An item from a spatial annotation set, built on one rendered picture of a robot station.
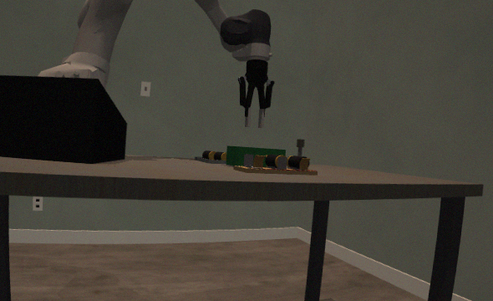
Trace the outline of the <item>green open-top box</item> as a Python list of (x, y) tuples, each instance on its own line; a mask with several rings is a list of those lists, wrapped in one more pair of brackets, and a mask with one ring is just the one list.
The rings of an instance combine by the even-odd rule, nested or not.
[[(241, 146), (227, 146), (226, 151), (226, 166), (244, 166), (244, 154), (253, 155), (253, 161), (255, 156), (265, 156), (263, 160), (263, 167), (266, 167), (266, 156), (280, 155), (286, 156), (286, 150), (278, 149), (266, 149), (266, 148), (253, 148), (253, 147), (241, 147)], [(267, 166), (269, 167), (269, 166)]]

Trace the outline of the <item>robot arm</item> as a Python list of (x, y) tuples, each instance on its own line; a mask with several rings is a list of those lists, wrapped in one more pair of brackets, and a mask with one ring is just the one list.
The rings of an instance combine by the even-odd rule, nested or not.
[[(268, 61), (271, 20), (262, 10), (228, 17), (219, 0), (195, 0), (220, 34), (221, 45), (238, 61)], [(86, 0), (79, 13), (79, 32), (71, 55), (39, 77), (99, 79), (104, 86), (109, 62), (125, 16), (133, 0)], [(246, 47), (245, 47), (246, 46)], [(59, 71), (60, 70), (60, 71)], [(58, 71), (58, 72), (57, 72)]]

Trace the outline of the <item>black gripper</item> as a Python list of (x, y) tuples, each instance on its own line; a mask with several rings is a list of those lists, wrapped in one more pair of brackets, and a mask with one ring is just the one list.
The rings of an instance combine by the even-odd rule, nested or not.
[[(267, 77), (268, 62), (260, 59), (249, 59), (246, 62), (246, 74), (238, 78), (240, 84), (240, 105), (245, 108), (245, 127), (251, 124), (251, 103), (255, 86), (258, 90), (259, 98), (259, 119), (258, 128), (264, 128), (265, 109), (271, 106), (272, 86), (274, 81)], [(246, 95), (246, 81), (248, 82), (248, 91)], [(267, 82), (266, 96), (264, 95), (264, 84)], [(261, 87), (261, 88), (260, 88)], [(266, 103), (265, 103), (266, 101)]]

